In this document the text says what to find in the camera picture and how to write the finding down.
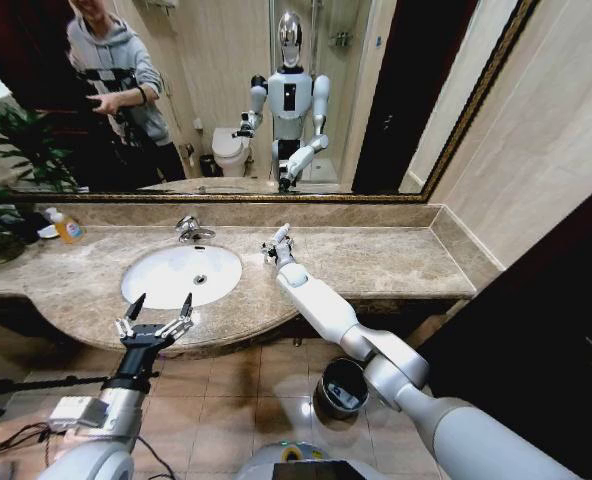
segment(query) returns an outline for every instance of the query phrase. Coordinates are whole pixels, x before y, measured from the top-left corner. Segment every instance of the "gold mirror frame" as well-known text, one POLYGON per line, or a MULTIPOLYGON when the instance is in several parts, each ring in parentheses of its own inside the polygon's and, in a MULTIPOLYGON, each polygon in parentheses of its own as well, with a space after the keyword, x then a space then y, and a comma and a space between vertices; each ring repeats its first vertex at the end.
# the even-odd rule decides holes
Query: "gold mirror frame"
POLYGON ((286 194, 210 194, 210 193, 14 193, 13 202, 20 203, 427 203, 461 142, 467 135, 476 114, 485 102, 507 57, 540 0, 518 0, 503 32, 483 68, 443 146, 420 193, 354 194, 354 193, 286 193, 286 194))

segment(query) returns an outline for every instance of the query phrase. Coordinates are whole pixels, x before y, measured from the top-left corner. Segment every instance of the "soap dispenser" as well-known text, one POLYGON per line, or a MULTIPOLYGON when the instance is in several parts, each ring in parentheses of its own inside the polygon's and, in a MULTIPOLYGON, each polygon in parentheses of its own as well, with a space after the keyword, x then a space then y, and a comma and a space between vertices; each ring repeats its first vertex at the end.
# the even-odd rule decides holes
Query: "soap dispenser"
POLYGON ((45 212, 49 215, 49 219, 56 227, 63 242, 74 243, 83 237, 83 229, 71 217, 59 212, 54 207, 48 208, 45 212))

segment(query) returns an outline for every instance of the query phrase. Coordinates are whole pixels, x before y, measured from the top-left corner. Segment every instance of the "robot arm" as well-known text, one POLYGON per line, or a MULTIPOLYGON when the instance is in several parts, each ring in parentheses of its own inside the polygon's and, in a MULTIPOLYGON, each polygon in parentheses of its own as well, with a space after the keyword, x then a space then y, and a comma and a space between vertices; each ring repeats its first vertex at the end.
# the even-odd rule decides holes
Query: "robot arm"
POLYGON ((329 145, 327 135, 323 133, 327 120, 327 100, 329 99, 329 78, 320 75, 314 81, 312 92, 313 107, 312 121, 314 123, 314 136, 307 145, 296 150, 287 162, 287 170, 281 173, 280 189, 287 191, 300 172, 314 159, 314 154, 324 150, 329 145))
POLYGON ((51 429, 67 431, 66 437, 78 445, 43 471, 39 480, 132 478, 130 452, 140 431, 141 406, 149 392, 156 355, 193 325, 191 293, 178 318, 165 325, 133 325, 144 301, 145 294, 116 320, 126 352, 118 370, 103 384, 100 398, 63 397, 56 405, 49 418, 51 429))
POLYGON ((324 339, 366 362, 365 381, 387 406, 411 417, 423 443, 454 480, 578 479, 553 458, 476 407, 421 391, 429 365, 394 334, 364 327, 352 306, 291 255, 289 224, 264 245, 278 284, 324 339))
POLYGON ((240 128, 232 134, 232 137, 253 138, 256 130, 263 122, 263 105, 267 98, 267 80, 260 75, 252 78, 252 86, 249 90, 251 108, 241 114, 240 128))

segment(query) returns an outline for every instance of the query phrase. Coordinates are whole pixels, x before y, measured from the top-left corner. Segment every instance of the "toilet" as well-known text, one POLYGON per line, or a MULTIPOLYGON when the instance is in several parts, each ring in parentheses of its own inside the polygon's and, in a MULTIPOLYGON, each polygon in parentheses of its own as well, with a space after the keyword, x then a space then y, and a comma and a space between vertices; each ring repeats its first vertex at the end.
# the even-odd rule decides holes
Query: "toilet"
POLYGON ((232 138, 236 128, 215 128, 212 139, 214 160, 223 169, 225 177, 242 177, 245 161, 249 157, 249 138, 232 138))

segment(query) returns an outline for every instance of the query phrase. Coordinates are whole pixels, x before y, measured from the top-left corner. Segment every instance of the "gray hoodie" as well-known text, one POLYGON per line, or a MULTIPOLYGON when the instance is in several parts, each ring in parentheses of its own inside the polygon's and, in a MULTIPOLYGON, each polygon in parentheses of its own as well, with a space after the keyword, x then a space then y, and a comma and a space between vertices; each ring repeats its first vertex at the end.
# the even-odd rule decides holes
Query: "gray hoodie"
MULTIPOLYGON (((162 80, 158 71, 152 66, 147 48, 138 34, 124 20, 111 14, 110 16, 113 26, 102 39, 88 32, 82 17, 76 16, 70 22, 67 26, 67 38, 72 47, 69 53, 72 66, 79 72, 87 69, 134 69, 138 85, 149 85, 160 96, 162 80)), ((109 92, 102 81, 91 83, 94 84, 98 93, 109 92)), ((171 142, 167 123, 153 102, 131 107, 130 111, 134 121, 145 130, 156 145, 166 145, 171 142)), ((109 122, 116 134, 124 140, 125 132, 122 125, 118 124, 111 115, 109 122)))

